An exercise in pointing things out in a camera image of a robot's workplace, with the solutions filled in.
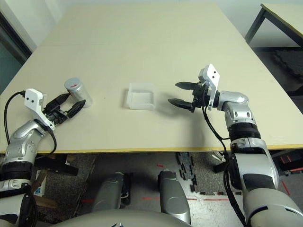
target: silver robot arm segment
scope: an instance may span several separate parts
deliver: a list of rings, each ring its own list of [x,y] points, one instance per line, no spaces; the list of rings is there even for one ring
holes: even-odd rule
[[[8,140],[9,145],[0,176],[1,226],[35,225],[37,211],[35,199],[31,193],[31,176],[38,143],[46,132],[52,134],[55,125],[72,118],[85,104],[85,100],[82,100],[74,104],[70,110],[62,111],[60,105],[69,96],[69,94],[62,94],[42,110],[44,96],[41,92],[30,88],[22,96],[25,98],[24,104],[31,110],[34,120],[28,121],[15,130]]]
[[[179,82],[177,87],[193,90],[193,102],[169,99],[173,105],[188,109],[217,108],[225,112],[230,136],[229,173],[232,186],[243,192],[244,217],[251,227],[303,226],[303,213],[283,192],[278,191],[279,175],[261,139],[255,118],[242,93],[217,90],[219,74],[213,65],[199,74],[198,83]]]

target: beige table top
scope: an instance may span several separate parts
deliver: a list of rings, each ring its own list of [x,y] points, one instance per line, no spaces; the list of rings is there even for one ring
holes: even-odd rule
[[[303,38],[303,4],[261,4],[270,14]]]
[[[268,147],[302,148],[303,115],[214,3],[146,3],[77,6],[70,9],[28,59],[0,97],[0,115],[16,91],[33,87],[49,95],[65,92],[64,82],[79,77],[94,103],[55,130],[56,153],[222,150],[200,109],[179,109],[168,98],[192,101],[174,86],[198,81],[212,63],[218,89],[239,91],[250,107]],[[156,109],[129,110],[128,85],[156,87]],[[222,137],[224,113],[208,112]],[[9,107],[9,131],[32,119],[21,97]],[[1,124],[0,150],[6,147]],[[39,152],[53,148],[50,136]]]

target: table leg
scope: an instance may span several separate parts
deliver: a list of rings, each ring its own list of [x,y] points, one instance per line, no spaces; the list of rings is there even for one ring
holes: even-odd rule
[[[273,23],[276,27],[278,27],[282,32],[284,32],[288,37],[290,37],[292,40],[294,40],[299,46],[303,47],[303,38],[299,36],[295,31],[293,31],[290,27],[282,23],[279,19],[277,19],[275,16],[270,14],[265,10],[264,18],[269,20],[271,23]]]
[[[35,166],[40,168],[48,168],[56,173],[64,173],[76,176],[78,168],[65,164],[67,155],[56,155],[55,159],[44,157],[35,161]]]
[[[259,14],[257,15],[254,23],[252,23],[250,29],[248,30],[246,36],[245,36],[245,40],[247,42],[247,44],[249,44],[252,40],[252,38],[254,37],[254,35],[256,34],[257,30],[259,29],[259,27],[261,26],[261,24],[263,23],[265,17],[264,17],[264,13],[266,12],[265,9],[261,9]]]

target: floor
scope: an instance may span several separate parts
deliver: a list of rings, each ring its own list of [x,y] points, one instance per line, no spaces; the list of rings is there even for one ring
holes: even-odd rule
[[[183,180],[175,153],[100,154],[88,179],[88,190],[82,198],[80,214],[89,213],[102,181],[114,172],[132,173],[131,204],[125,209],[160,212],[158,174],[163,169],[177,173],[187,196],[194,227],[241,227],[227,196],[206,196],[192,191],[192,181]],[[236,195],[242,207],[242,196]]]

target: table edge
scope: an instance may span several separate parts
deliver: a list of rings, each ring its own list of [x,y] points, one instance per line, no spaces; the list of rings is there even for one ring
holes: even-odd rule
[[[287,27],[289,27],[291,30],[293,30],[298,36],[303,38],[303,34],[299,32],[297,29],[295,29],[291,24],[287,23],[285,20],[283,20],[278,14],[271,11],[266,5],[261,3],[261,7],[265,9],[267,12],[269,12],[271,15],[273,15],[275,18],[277,18],[279,21],[281,21],[283,24],[285,24]]]
[[[303,144],[286,144],[286,145],[268,145],[269,150],[281,149],[299,149],[303,148]],[[204,147],[204,148],[120,148],[120,149],[89,149],[89,150],[57,150],[54,154],[96,154],[96,153],[142,153],[142,152],[209,152],[223,151],[223,147]],[[38,151],[38,154],[47,154],[49,150]]]

